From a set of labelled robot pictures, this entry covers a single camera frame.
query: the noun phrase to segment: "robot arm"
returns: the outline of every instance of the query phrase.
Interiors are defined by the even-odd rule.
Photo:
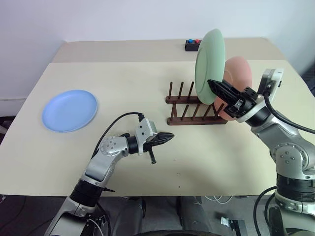
[[[89,219],[96,203],[106,188],[117,162],[128,154],[149,152],[156,163],[152,147],[164,144],[174,137],[171,133],[157,133],[152,121],[144,118],[135,129],[135,136],[103,138],[96,155],[90,160],[71,195],[48,227],[45,236],[87,235]]]
[[[281,85],[283,69],[267,69],[258,92],[247,87],[240,92],[229,83],[208,80],[213,93],[228,105],[225,112],[246,122],[268,148],[276,163],[277,190],[275,199],[278,208],[270,210],[270,227],[279,227],[283,234],[288,229],[295,232],[315,232],[315,146],[303,139],[299,131],[271,114],[263,95],[267,91],[273,99]]]

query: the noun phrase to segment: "gray floor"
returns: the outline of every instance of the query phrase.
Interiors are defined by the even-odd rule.
[[[7,198],[0,204],[0,228],[10,221],[21,209],[24,196],[6,196]],[[232,236],[235,235],[229,228],[221,225],[221,216],[230,219],[245,220],[248,235],[256,235],[252,209],[257,196],[250,196],[245,199],[233,198],[229,203],[220,205],[202,197],[202,206],[209,217],[213,233]],[[262,235],[267,236],[268,228],[263,218],[264,204],[268,196],[265,196],[258,207],[258,224]],[[175,197],[145,197],[147,203],[147,213],[143,220],[142,231],[153,231],[162,229],[181,229],[181,225],[175,209]],[[120,209],[127,199],[120,197],[101,198],[101,205],[109,211],[112,225]],[[20,215],[0,231],[1,236],[27,236],[28,233],[43,222],[51,219],[63,202],[63,198],[58,197],[33,197],[27,196],[24,209]],[[48,227],[46,223],[30,236],[42,236]]]

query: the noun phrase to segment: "plate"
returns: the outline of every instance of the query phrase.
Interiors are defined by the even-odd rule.
[[[70,132],[87,125],[97,111],[96,98],[84,90],[70,90],[54,97],[46,105],[42,121],[56,132]]]
[[[207,81],[222,82],[225,64],[225,45],[218,29],[208,32],[202,39],[195,66],[195,88],[199,100],[207,105],[214,102],[216,95]]]

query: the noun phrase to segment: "beige table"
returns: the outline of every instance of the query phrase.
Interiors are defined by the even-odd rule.
[[[283,83],[274,107],[293,121],[315,128],[315,99],[288,62],[265,59],[249,63],[254,89],[265,68],[283,67]],[[193,75],[194,61],[49,64],[0,146],[0,192],[70,194],[103,131],[117,116],[129,111],[143,112],[158,131],[172,132],[175,138],[154,148],[155,165],[151,165],[148,154],[122,159],[108,185],[116,190],[111,195],[251,195],[275,185],[275,164],[268,148],[245,123],[166,124],[171,111],[164,102],[169,82],[173,81],[173,92],[177,93],[184,81],[185,94]],[[70,89],[85,89],[97,97],[96,117],[74,132],[47,130],[41,122],[45,104]],[[137,116],[124,118],[110,134],[132,133],[136,124]],[[301,133],[315,143],[314,135]]]
[[[265,38],[226,38],[226,59],[285,60]],[[195,61],[197,52],[185,51],[185,39],[68,42],[53,62]]]

